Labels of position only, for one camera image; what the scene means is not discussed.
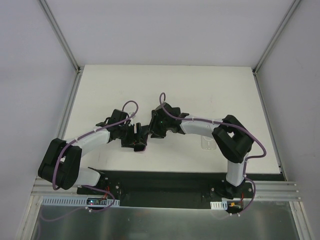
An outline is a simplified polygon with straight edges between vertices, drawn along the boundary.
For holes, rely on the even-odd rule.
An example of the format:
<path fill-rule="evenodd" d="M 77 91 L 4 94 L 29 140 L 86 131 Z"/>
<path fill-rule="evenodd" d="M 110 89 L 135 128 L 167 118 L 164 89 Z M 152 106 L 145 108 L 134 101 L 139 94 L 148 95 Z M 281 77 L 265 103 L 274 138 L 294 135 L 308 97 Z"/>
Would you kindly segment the phone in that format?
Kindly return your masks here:
<path fill-rule="evenodd" d="M 136 124 L 134 132 L 133 149 L 135 152 L 143 152 L 147 147 L 149 135 L 149 126 L 141 125 L 139 122 Z"/>

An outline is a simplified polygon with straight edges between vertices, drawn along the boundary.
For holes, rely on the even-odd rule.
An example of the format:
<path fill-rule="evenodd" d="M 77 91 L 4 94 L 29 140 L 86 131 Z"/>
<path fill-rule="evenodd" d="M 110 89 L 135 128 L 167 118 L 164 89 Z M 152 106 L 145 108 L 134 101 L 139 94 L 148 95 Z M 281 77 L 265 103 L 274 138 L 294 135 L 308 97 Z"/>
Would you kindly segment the clear phone case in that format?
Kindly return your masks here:
<path fill-rule="evenodd" d="M 201 148 L 203 150 L 214 151 L 217 149 L 217 143 L 211 137 L 201 136 Z"/>

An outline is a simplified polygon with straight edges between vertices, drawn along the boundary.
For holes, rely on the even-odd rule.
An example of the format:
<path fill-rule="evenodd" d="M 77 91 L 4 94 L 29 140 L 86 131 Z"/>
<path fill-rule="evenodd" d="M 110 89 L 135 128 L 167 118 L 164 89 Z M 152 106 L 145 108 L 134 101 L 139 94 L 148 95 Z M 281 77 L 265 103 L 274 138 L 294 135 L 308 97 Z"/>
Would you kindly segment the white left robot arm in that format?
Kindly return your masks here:
<path fill-rule="evenodd" d="M 106 183 L 98 170 L 81 167 L 81 159 L 94 149 L 108 144 L 112 140 L 122 139 L 127 133 L 131 115 L 114 109 L 112 115 L 99 122 L 87 133 L 63 140 L 53 139 L 38 169 L 38 176 L 50 183 L 54 190 L 68 190 L 73 186 L 88 186 L 99 195 L 105 191 Z"/>

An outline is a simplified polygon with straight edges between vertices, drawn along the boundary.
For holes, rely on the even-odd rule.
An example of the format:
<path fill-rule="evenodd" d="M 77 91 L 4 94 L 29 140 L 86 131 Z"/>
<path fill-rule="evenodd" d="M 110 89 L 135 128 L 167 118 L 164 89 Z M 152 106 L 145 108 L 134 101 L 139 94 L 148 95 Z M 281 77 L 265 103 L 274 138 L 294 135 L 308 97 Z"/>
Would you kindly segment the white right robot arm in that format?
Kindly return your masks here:
<path fill-rule="evenodd" d="M 167 132 L 171 131 L 176 134 L 193 134 L 214 139 L 220 152 L 227 159 L 225 192 L 233 198 L 243 191 L 244 160 L 254 143 L 243 129 L 244 126 L 233 115 L 227 115 L 221 120 L 200 118 L 181 112 L 179 107 L 171 107 L 168 103 L 151 111 L 149 123 L 149 134 L 152 138 L 163 139 Z"/>

